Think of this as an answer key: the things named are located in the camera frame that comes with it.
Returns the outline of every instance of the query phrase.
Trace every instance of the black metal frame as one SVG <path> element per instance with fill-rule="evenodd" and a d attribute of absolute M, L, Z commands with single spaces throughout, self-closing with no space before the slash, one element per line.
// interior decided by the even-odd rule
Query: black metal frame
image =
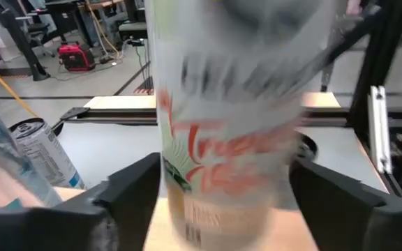
<path fill-rule="evenodd" d="M 402 34 L 402 0 L 388 1 L 376 14 L 367 17 L 355 29 L 345 34 L 342 40 L 330 45 L 323 53 L 319 54 L 314 59 L 314 63 L 302 69 L 302 73 L 312 78 L 367 34 L 370 35 L 370 42 L 366 48 L 366 56 L 364 57 L 350 109 L 307 108 L 306 113 L 308 116 L 305 116 L 304 126 L 353 128 L 364 149 L 369 153 L 368 96 L 371 86 L 384 85 L 396 48 L 400 43 Z M 389 115 L 398 116 L 400 113 L 400 110 L 391 110 Z M 73 123 L 118 123 L 130 126 L 157 125 L 155 109 L 79 108 L 71 110 L 53 127 L 57 134 L 61 131 L 64 121 Z M 390 193 L 402 197 L 402 191 L 392 175 L 382 174 L 381 178 Z"/>

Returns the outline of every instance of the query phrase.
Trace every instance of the clear plastic bottle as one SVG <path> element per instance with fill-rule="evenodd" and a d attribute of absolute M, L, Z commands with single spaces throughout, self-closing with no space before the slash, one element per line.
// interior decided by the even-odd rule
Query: clear plastic bottle
<path fill-rule="evenodd" d="M 196 250 L 257 250 L 272 206 L 292 196 L 276 188 L 288 182 L 303 69 L 320 52 L 332 2 L 153 3 L 147 19 L 174 228 Z"/>
<path fill-rule="evenodd" d="M 20 153 L 0 120 L 0 207 L 55 206 L 61 199 Z"/>

